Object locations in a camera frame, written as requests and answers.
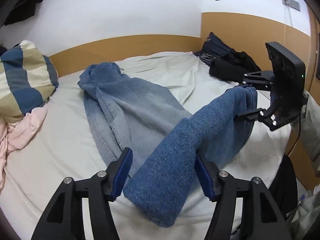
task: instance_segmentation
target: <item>bed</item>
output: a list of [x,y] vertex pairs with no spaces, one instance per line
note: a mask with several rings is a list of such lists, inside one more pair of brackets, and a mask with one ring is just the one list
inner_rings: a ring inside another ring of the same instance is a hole
[[[192,52],[161,52],[116,62],[123,73],[167,87],[190,113],[237,83],[208,74],[209,67]],[[86,179],[106,169],[92,138],[77,82],[82,71],[61,77],[48,102],[48,114],[37,135],[22,150],[9,154],[0,207],[22,240],[30,239],[42,211],[65,177]],[[268,94],[258,92],[258,107],[268,108]],[[235,178],[259,176],[269,187],[281,163],[291,132],[289,125],[274,132],[256,122],[240,153],[224,169]],[[87,240],[93,239],[87,199],[83,199]],[[203,239],[212,218],[211,203],[199,188],[187,199],[174,226],[160,228],[147,221],[123,195],[110,203],[121,240]],[[242,202],[237,200],[233,224],[240,224]]]

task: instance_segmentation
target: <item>pillow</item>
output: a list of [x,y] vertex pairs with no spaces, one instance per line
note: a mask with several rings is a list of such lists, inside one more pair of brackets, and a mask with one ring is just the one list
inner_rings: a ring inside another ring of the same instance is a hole
[[41,106],[58,85],[52,62],[32,42],[23,41],[0,56],[0,114],[8,123]]

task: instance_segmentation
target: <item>electrical wire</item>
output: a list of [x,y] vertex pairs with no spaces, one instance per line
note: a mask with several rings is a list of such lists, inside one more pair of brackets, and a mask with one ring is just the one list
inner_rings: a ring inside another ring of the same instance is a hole
[[291,147],[289,153],[288,153],[288,157],[290,157],[290,155],[292,154],[293,150],[295,149],[297,143],[298,143],[298,140],[299,140],[299,137],[300,137],[300,133],[301,133],[301,112],[299,114],[299,133],[298,133],[298,137],[294,143],[294,145]]
[[[287,42],[287,10],[289,12],[289,20],[291,23],[291,27],[293,28],[292,16],[289,5],[285,2],[284,4],[284,46],[286,47]],[[293,52],[295,53],[295,42],[293,43]]]

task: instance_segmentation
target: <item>light switch plate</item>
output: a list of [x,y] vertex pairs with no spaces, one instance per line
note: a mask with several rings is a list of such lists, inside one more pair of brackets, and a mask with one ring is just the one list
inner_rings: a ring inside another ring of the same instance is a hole
[[299,4],[299,2],[297,2],[295,0],[282,0],[282,3],[284,5],[287,5],[291,8],[294,8],[294,9],[300,11],[300,4]]

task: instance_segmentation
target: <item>jeans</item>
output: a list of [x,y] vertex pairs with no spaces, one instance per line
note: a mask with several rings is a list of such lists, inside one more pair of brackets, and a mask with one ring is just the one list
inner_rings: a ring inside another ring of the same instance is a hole
[[162,86],[121,74],[115,63],[89,66],[78,85],[93,139],[106,163],[133,151],[132,177],[163,138],[191,114]]
[[234,122],[234,117],[256,109],[257,98],[255,88],[237,86],[183,118],[128,181],[124,196],[152,222],[172,226],[196,179],[196,152],[218,168],[230,162],[253,128],[253,122]]

